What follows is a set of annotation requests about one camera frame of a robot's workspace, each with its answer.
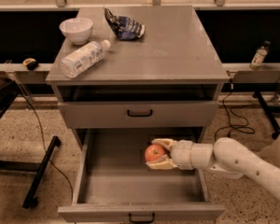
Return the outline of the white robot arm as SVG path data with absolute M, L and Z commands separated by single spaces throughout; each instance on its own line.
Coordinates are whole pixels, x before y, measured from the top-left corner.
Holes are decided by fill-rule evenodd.
M 280 201 L 280 168 L 228 137 L 219 138 L 214 144 L 154 139 L 145 150 L 145 160 L 152 170 L 204 169 L 230 179 L 245 175 Z

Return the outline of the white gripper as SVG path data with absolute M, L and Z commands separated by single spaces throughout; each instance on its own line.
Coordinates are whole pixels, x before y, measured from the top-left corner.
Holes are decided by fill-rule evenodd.
M 181 170 L 208 168 L 214 163 L 213 146 L 211 144 L 197 144 L 192 141 L 176 141 L 169 138 L 157 138 L 151 141 L 170 152 L 170 156 L 163 155 L 154 161 L 147 161 L 146 165 L 152 170 Z

